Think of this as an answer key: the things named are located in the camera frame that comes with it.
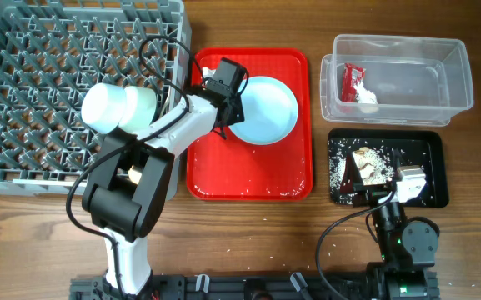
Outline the large light blue plate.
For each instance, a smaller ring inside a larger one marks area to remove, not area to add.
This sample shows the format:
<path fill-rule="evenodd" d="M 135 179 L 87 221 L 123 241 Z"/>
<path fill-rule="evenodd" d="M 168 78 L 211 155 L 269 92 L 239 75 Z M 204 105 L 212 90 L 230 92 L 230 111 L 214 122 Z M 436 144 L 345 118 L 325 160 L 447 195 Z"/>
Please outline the large light blue plate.
<path fill-rule="evenodd" d="M 231 125 L 246 143 L 270 145 L 289 135 L 298 121 L 298 101 L 283 82 L 266 76 L 251 77 L 241 95 L 244 120 Z"/>

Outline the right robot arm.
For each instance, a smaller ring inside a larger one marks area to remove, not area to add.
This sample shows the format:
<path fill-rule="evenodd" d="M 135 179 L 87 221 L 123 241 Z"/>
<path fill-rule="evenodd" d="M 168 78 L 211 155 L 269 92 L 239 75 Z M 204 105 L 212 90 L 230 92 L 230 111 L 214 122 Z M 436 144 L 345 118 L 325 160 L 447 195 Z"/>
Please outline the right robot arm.
<path fill-rule="evenodd" d="M 346 157 L 341 193 L 352 193 L 355 207 L 370 207 L 382 261 L 367 265 L 362 288 L 365 299 L 439 299 L 438 279 L 428 269 L 435 265 L 439 227 L 425 217 L 407 217 L 404 204 L 415 199 L 427 183 L 417 165 L 405 165 L 393 151 L 394 177 L 367 184 L 363 178 L 375 168 L 362 151 Z"/>

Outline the light blue bowl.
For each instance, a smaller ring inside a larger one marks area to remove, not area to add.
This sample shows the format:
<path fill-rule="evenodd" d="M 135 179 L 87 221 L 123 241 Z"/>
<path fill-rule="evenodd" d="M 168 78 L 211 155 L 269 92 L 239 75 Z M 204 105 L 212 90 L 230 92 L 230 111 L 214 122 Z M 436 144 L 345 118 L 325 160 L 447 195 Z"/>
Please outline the light blue bowl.
<path fill-rule="evenodd" d="M 107 134 L 118 126 L 125 107 L 126 93 L 122 87 L 98 83 L 83 99 L 81 118 L 93 130 Z"/>

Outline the white napkin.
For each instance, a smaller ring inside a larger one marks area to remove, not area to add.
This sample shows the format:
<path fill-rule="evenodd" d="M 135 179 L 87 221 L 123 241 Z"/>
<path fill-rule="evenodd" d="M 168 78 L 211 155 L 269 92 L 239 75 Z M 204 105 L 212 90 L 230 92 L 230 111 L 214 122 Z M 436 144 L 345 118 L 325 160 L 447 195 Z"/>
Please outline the white napkin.
<path fill-rule="evenodd" d="M 356 90 L 356 102 L 363 113 L 375 113 L 378 111 L 378 100 L 373 92 L 370 92 L 360 81 L 353 86 Z"/>

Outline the food scraps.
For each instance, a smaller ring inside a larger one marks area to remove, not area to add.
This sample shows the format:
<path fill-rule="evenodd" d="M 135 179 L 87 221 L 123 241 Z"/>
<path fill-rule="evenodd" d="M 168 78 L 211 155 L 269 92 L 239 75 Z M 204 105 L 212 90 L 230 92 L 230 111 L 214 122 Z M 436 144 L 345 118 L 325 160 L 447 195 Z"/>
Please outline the food scraps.
<path fill-rule="evenodd" d="M 365 185 L 384 184 L 395 174 L 390 156 L 368 145 L 366 140 L 348 138 L 331 139 L 329 150 L 330 191 L 338 192 L 345 173 L 347 156 L 351 153 Z"/>

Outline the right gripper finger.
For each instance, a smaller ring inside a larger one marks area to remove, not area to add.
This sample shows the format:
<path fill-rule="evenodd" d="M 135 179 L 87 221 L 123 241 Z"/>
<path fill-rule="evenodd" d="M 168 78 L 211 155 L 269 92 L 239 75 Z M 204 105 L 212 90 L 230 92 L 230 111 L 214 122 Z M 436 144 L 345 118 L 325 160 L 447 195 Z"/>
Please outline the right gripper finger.
<path fill-rule="evenodd" d="M 394 168 L 394 178 L 396 181 L 401 180 L 401 175 L 399 169 L 405 164 L 403 156 L 398 149 L 393 150 L 392 154 L 392 164 Z"/>
<path fill-rule="evenodd" d="M 349 152 L 346 156 L 345 169 L 339 191 L 341 194 L 367 192 L 352 152 Z"/>

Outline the white plastic fork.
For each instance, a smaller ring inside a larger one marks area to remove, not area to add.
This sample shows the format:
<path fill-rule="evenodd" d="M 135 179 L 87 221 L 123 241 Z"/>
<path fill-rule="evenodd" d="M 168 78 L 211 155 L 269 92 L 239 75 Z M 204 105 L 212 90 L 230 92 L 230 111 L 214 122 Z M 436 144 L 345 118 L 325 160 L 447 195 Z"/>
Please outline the white plastic fork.
<path fill-rule="evenodd" d="M 167 112 L 169 108 L 170 99 L 171 99 L 171 93 L 169 92 L 166 97 L 166 100 L 164 101 L 164 104 L 162 105 L 161 111 L 159 113 L 159 117 L 162 117 Z"/>

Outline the red ketchup packet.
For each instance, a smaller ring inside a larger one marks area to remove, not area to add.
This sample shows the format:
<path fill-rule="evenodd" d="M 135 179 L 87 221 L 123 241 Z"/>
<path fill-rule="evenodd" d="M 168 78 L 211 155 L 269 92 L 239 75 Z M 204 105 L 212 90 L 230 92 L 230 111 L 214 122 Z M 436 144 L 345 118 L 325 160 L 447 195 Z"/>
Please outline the red ketchup packet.
<path fill-rule="evenodd" d="M 344 64 L 341 101 L 355 103 L 358 95 L 356 86 L 363 82 L 366 69 L 352 63 Z"/>

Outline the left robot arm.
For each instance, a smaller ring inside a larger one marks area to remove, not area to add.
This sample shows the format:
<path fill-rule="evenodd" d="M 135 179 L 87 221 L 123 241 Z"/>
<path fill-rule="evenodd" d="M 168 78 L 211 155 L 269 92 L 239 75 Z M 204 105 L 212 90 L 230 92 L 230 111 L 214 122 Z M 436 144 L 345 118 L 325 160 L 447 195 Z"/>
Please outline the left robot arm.
<path fill-rule="evenodd" d="M 152 89 L 98 83 L 85 95 L 82 119 L 104 140 L 98 165 L 89 168 L 82 205 L 108 247 L 107 296 L 153 298 L 147 235 L 173 195 L 175 163 L 214 128 L 243 122 L 248 77 L 244 66 L 224 58 L 160 118 L 154 117 Z"/>

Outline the yellow plastic cup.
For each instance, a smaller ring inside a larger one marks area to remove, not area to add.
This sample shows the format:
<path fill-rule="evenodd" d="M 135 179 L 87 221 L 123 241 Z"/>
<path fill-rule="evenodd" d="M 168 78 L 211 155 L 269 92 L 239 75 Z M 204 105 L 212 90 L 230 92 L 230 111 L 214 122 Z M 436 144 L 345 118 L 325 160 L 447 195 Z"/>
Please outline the yellow plastic cup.
<path fill-rule="evenodd" d="M 139 184 L 142 176 L 142 171 L 139 167 L 132 166 L 128 170 L 128 178 L 132 183 Z"/>

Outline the green bowl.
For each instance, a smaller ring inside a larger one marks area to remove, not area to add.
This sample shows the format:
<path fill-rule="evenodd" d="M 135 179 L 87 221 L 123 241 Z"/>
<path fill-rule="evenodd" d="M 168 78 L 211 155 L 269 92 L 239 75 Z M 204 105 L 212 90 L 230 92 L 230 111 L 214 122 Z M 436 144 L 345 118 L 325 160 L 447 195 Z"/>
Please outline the green bowl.
<path fill-rule="evenodd" d="M 157 110 L 157 95 L 151 88 L 124 88 L 126 104 L 118 126 L 127 133 L 147 128 Z"/>

